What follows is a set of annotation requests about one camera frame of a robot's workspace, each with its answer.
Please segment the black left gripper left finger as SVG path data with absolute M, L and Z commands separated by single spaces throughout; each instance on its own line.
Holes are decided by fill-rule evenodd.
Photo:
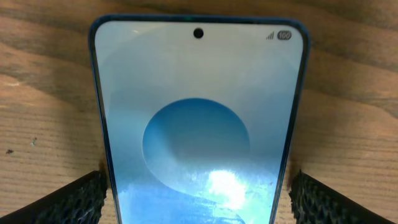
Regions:
M 97 224 L 107 189 L 106 174 L 95 170 L 1 217 L 1 224 Z

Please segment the blue smartphone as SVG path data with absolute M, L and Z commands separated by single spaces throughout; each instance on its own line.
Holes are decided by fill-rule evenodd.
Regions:
M 110 14 L 89 49 L 119 223 L 273 223 L 310 39 L 291 19 Z

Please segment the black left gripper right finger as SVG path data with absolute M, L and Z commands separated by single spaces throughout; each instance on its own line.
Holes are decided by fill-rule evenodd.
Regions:
M 289 196 L 297 224 L 394 224 L 303 172 Z

